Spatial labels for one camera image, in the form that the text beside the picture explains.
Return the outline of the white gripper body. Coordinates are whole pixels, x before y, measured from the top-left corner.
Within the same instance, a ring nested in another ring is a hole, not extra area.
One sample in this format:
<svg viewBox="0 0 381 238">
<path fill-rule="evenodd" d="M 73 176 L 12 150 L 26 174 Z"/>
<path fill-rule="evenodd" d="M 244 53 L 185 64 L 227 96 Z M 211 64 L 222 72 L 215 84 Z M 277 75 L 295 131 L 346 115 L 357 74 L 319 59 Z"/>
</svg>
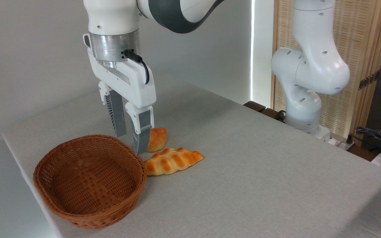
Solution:
<svg viewBox="0 0 381 238">
<path fill-rule="evenodd" d="M 151 69 L 138 55 L 139 36 L 84 34 L 91 68 L 95 76 L 139 109 L 156 102 Z"/>
</svg>

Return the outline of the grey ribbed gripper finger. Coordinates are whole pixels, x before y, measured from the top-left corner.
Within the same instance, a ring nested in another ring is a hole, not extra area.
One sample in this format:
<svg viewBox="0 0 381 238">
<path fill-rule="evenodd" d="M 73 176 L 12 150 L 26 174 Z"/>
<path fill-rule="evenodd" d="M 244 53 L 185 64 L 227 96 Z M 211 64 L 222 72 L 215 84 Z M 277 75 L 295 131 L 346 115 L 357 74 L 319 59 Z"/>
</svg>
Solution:
<svg viewBox="0 0 381 238">
<path fill-rule="evenodd" d="M 152 106 L 139 109 L 130 101 L 125 104 L 126 112 L 131 118 L 136 155 L 147 152 L 151 128 L 154 128 L 154 110 Z"/>
<path fill-rule="evenodd" d="M 116 137 L 122 137 L 127 133 L 122 96 L 103 81 L 99 82 L 99 91 L 102 104 L 108 109 Z"/>
</svg>

